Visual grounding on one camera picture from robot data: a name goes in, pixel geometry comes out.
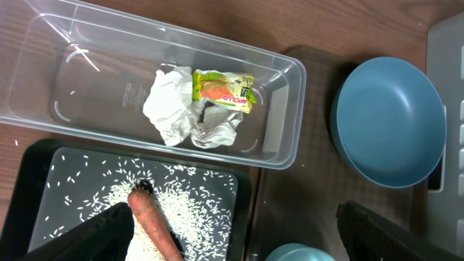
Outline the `orange carrot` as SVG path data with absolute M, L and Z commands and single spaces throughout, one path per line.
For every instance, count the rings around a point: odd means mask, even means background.
M 137 221 L 165 260 L 183 260 L 181 252 L 167 229 L 165 219 L 150 194 L 143 189 L 136 189 L 129 193 L 128 204 Z

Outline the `black waste tray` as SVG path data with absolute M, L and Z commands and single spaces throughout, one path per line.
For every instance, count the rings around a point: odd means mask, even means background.
M 79 149 L 84 152 L 114 154 L 117 156 L 141 158 L 143 160 L 187 165 L 189 167 L 200 167 L 206 170 L 218 170 L 234 175 L 238 181 L 238 188 L 225 260 L 240 260 L 242 258 L 247 233 L 249 200 L 251 197 L 251 183 L 245 173 L 234 168 L 203 162 L 189 162 L 148 154 L 106 149 L 87 144 L 77 144 L 69 141 L 45 139 L 30 145 L 22 157 L 12 200 L 1 232 L 1 258 L 3 260 L 18 260 L 19 257 L 38 248 L 30 248 L 30 242 L 33 238 L 33 230 L 36 226 L 45 182 L 54 155 L 67 148 Z M 133 220 L 134 235 L 128 246 L 125 260 L 160 260 L 161 254 L 158 249 L 152 244 L 150 238 L 144 233 L 144 230 L 134 216 Z

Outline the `dark blue plate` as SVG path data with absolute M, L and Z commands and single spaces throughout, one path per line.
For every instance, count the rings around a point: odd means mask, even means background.
M 444 105 L 416 66 L 395 57 L 358 65 L 331 105 L 330 130 L 342 159 L 380 186 L 402 189 L 426 179 L 446 144 Z

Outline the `clear plastic bin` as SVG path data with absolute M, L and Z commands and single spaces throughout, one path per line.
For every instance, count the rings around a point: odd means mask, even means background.
M 158 70 L 249 73 L 256 103 L 234 143 L 173 154 L 269 169 L 295 160 L 307 73 L 297 59 L 83 1 L 1 3 L 1 121 L 155 151 L 142 107 Z

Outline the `grey dishwasher rack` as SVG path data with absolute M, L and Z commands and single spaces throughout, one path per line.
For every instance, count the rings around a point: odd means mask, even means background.
M 463 256 L 463 13 L 428 31 L 426 75 L 437 89 L 447 118 L 440 173 L 429 177 L 427 239 Z

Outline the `white napkin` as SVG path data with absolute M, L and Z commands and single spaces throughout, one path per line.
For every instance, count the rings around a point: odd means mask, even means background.
M 142 112 L 167 146 L 177 146 L 186 138 L 201 149 L 233 145 L 243 113 L 220 105 L 207 107 L 205 100 L 194 101 L 193 93 L 190 67 L 168 73 L 157 70 Z

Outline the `yellow green wrapper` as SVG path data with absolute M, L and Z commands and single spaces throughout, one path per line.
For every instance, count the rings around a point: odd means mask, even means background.
M 254 76 L 251 74 L 196 70 L 193 74 L 192 101 L 208 100 L 248 114 L 257 103 L 253 85 Z

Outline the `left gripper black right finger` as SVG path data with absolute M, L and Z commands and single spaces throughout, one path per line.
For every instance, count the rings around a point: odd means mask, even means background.
M 351 261 L 463 261 L 357 202 L 340 204 L 336 222 Z

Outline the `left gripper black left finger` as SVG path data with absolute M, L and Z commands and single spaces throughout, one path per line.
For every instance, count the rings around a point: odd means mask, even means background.
M 18 260 L 125 261 L 133 235 L 133 213 L 128 204 L 122 202 Z

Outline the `light blue bowl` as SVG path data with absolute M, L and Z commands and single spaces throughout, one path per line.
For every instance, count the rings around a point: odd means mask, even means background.
M 274 249 L 265 261 L 335 261 L 335 259 L 323 250 L 304 244 L 290 243 Z

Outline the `white rice pile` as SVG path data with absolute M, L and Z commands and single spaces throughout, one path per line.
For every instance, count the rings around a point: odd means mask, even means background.
M 146 189 L 185 260 L 225 260 L 238 181 L 230 173 L 79 149 L 54 155 L 30 248 Z

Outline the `brown serving tray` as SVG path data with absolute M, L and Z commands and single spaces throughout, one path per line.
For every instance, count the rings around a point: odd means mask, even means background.
M 307 46 L 289 49 L 286 55 L 300 60 L 307 71 L 297 157 L 285 170 L 262 170 L 246 259 L 264 260 L 283 244 L 300 243 L 347 260 L 336 227 L 337 207 L 347 200 L 425 236 L 427 183 L 403 189 L 378 186 L 345 163 L 331 139 L 334 95 L 370 56 L 346 59 Z

